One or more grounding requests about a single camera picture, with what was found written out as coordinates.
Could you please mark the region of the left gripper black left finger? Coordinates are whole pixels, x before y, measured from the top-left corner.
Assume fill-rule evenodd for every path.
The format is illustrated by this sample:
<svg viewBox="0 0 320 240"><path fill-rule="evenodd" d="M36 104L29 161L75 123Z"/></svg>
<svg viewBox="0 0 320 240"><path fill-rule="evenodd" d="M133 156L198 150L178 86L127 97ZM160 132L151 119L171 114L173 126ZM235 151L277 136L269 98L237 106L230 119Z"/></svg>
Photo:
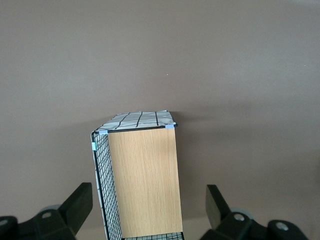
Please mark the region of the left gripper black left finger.
<svg viewBox="0 0 320 240"><path fill-rule="evenodd" d="M75 240L93 208L92 183L83 182L57 208L46 209L18 223L15 216L0 217L2 240Z"/></svg>

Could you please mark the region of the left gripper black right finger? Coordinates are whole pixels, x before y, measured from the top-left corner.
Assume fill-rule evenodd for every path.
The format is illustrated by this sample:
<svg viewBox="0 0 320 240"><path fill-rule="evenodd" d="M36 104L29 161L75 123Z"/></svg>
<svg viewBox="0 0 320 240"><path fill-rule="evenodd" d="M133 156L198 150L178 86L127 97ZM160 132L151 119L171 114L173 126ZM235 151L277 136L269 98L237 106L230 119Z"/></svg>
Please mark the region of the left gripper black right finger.
<svg viewBox="0 0 320 240"><path fill-rule="evenodd" d="M206 240L306 240L295 224L285 220L271 220L263 226L239 211L231 211L218 187L206 186L205 210L211 228Z"/></svg>

